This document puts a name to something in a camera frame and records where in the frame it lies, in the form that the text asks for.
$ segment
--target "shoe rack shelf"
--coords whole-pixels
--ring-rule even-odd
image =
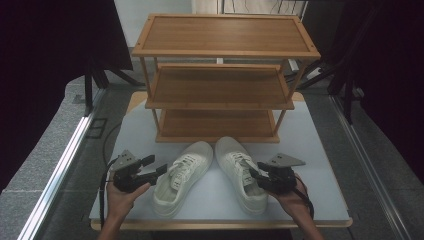
[[[132,55],[140,58],[158,142],[279,142],[277,134],[310,61],[320,58],[297,16],[149,15]],[[153,57],[151,82],[146,57]],[[301,59],[289,87],[281,65],[159,63],[166,58]],[[160,119],[157,109],[161,109]],[[277,122],[272,110],[280,110]]]

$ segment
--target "sneaker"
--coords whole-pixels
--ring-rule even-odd
[[[183,151],[161,178],[153,192],[153,209],[162,217],[172,218],[183,205],[191,186],[212,163],[213,150],[206,142],[196,142]]]
[[[254,215],[263,213],[268,203],[268,194],[250,175],[249,168],[259,170],[246,149],[234,138],[223,137],[216,143],[215,156],[219,166],[231,179],[242,209]]]

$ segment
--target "table surface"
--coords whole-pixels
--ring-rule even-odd
[[[135,57],[319,59],[297,16],[150,14]]]
[[[140,103],[146,93],[136,93],[128,107],[112,158],[128,149],[136,157],[156,155],[156,162],[143,169],[153,171],[164,163],[168,166],[190,143],[156,143],[156,127],[151,110]],[[294,95],[295,110],[288,111],[279,130],[278,144],[246,143],[243,146],[256,161],[267,161],[276,153],[302,159],[304,166],[293,167],[308,185],[309,196],[315,206],[315,222],[323,227],[346,227],[352,224],[337,180],[322,143],[316,132],[306,103],[300,94]],[[189,191],[180,212],[173,219],[163,219],[153,212],[154,186],[135,202],[122,229],[170,230],[170,229],[272,229],[296,225],[269,197],[266,211],[257,216],[244,213],[238,205],[231,182],[219,168],[216,159]],[[90,213],[92,228],[100,229],[98,198]]]

